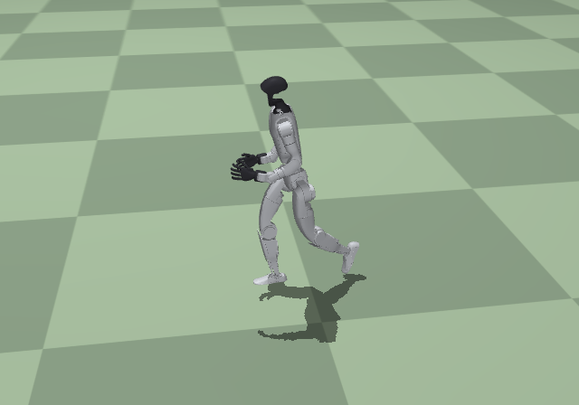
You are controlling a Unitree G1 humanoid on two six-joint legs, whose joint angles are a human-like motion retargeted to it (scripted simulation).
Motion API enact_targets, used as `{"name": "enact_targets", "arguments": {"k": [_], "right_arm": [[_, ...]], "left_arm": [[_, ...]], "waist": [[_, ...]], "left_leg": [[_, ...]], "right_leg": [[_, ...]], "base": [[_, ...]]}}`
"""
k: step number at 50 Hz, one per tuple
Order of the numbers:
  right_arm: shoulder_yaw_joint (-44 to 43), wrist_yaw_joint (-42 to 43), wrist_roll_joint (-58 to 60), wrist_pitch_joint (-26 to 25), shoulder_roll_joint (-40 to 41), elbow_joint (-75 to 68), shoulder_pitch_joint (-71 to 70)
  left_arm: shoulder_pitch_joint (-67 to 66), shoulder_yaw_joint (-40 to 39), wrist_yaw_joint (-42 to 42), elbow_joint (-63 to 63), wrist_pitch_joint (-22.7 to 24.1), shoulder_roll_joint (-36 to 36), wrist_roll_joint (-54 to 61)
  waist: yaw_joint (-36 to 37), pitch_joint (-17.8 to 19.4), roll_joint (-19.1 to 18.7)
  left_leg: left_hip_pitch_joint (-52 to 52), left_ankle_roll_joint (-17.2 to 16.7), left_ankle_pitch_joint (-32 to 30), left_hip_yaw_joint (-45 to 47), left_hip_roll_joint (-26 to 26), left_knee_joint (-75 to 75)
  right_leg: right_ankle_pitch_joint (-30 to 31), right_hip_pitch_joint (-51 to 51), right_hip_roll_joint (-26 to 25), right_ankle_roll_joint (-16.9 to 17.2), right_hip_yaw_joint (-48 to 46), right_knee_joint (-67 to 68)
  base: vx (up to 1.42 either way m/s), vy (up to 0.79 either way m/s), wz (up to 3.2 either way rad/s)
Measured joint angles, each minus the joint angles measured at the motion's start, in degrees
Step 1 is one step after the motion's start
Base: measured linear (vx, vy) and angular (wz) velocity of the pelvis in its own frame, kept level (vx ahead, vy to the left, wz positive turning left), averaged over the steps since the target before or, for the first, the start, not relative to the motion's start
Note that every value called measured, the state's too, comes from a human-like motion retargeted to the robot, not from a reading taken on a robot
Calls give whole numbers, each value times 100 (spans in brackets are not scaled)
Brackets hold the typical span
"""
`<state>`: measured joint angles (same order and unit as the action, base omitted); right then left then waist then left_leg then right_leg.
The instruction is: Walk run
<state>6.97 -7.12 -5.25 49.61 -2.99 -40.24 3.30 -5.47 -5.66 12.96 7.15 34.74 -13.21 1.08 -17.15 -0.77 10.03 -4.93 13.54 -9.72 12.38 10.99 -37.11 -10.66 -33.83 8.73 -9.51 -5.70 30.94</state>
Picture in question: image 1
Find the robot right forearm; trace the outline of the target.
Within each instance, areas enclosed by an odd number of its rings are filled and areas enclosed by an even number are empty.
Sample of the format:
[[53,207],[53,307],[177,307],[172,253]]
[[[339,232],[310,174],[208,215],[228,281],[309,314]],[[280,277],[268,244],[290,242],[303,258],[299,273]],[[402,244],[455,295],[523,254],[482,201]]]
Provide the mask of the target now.
[[273,146],[271,151],[269,153],[266,153],[266,154],[267,154],[266,156],[261,157],[261,163],[262,164],[275,163],[278,160],[279,155],[277,153],[275,145]]

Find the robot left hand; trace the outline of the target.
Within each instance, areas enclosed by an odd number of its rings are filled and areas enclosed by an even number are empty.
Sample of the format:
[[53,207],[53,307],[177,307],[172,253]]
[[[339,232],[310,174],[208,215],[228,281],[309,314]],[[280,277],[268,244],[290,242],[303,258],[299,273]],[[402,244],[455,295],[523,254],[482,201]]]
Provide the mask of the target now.
[[[234,175],[234,176],[241,176],[242,178],[241,178],[241,177],[233,177],[233,176],[232,176],[232,179],[233,179],[233,180],[250,181],[251,179],[254,179],[255,182],[259,182],[259,181],[257,180],[257,174],[258,174],[258,173],[267,174],[265,171],[261,171],[261,170],[256,170],[256,171],[254,171],[252,168],[250,168],[249,166],[247,166],[242,160],[240,160],[240,163],[243,164],[245,167],[240,167],[240,166],[235,165],[235,164],[233,164],[233,166],[236,167],[236,168],[238,168],[238,169],[242,169],[242,170],[236,170],[236,169],[233,169],[232,167],[231,167],[231,170],[234,171],[234,172],[237,172],[237,173],[241,173],[241,174],[236,174],[236,173],[233,173],[233,172],[231,172],[231,174]],[[264,183],[264,182],[261,182],[261,183]]]

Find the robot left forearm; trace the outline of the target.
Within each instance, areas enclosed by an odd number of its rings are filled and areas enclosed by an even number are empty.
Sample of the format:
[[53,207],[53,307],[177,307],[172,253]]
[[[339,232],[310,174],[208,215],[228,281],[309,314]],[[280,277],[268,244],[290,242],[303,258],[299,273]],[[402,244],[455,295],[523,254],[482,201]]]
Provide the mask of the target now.
[[267,174],[258,173],[257,180],[274,184],[277,180],[294,174],[299,168],[299,160],[293,159],[287,165],[281,165],[279,168],[274,169],[273,172],[267,172]]

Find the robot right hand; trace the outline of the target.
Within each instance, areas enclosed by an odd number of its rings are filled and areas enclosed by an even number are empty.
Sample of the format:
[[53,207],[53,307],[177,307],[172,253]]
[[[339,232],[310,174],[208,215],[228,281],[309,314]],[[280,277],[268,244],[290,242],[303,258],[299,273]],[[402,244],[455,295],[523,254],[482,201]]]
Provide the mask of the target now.
[[[261,163],[261,157],[262,157],[262,156],[266,156],[266,155],[267,155],[266,153],[258,154],[258,155],[256,155],[256,156],[255,156],[255,155],[250,155],[250,154],[242,154],[242,156],[245,156],[245,157],[238,158],[238,159],[236,160],[236,162],[237,162],[236,165],[238,165],[238,166],[240,166],[240,167],[245,167],[243,164],[240,165],[240,162],[239,162],[240,160],[242,160],[242,161],[243,161],[247,166],[249,166],[249,167],[252,167],[252,166],[254,166],[254,165],[256,165],[256,164],[262,165],[262,163]],[[237,168],[237,170],[239,170],[239,169]],[[240,169],[240,170],[242,170],[242,169]]]

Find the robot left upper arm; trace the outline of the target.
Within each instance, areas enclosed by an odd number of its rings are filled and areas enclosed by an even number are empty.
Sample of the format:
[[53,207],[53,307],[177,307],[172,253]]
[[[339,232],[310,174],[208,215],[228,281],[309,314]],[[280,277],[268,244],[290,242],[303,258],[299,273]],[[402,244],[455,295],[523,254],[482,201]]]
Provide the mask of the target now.
[[302,159],[300,156],[292,124],[289,122],[287,118],[284,118],[278,121],[277,129],[286,151],[290,154],[290,158],[288,159],[287,164],[291,160],[297,159],[299,160],[301,166]]

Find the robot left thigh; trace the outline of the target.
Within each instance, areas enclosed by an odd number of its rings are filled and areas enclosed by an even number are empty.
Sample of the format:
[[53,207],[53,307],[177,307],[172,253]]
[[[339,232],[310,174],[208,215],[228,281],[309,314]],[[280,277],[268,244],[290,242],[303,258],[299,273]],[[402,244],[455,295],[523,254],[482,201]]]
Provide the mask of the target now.
[[296,182],[297,188],[292,191],[292,207],[295,221],[301,233],[312,243],[314,242],[315,233],[324,231],[322,228],[315,226],[314,212],[309,203],[315,199],[316,193],[312,184],[307,184],[304,180]]

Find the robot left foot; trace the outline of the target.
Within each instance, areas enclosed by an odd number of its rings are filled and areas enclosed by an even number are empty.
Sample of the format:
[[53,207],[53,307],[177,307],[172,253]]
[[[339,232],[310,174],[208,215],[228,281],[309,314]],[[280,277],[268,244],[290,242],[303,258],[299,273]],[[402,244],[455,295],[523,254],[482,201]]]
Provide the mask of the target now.
[[343,265],[342,265],[342,272],[345,274],[348,273],[348,271],[351,269],[353,265],[355,255],[359,249],[359,243],[356,241],[351,241],[347,244],[347,248],[350,249],[350,252],[348,253],[349,254],[348,256],[343,254]]

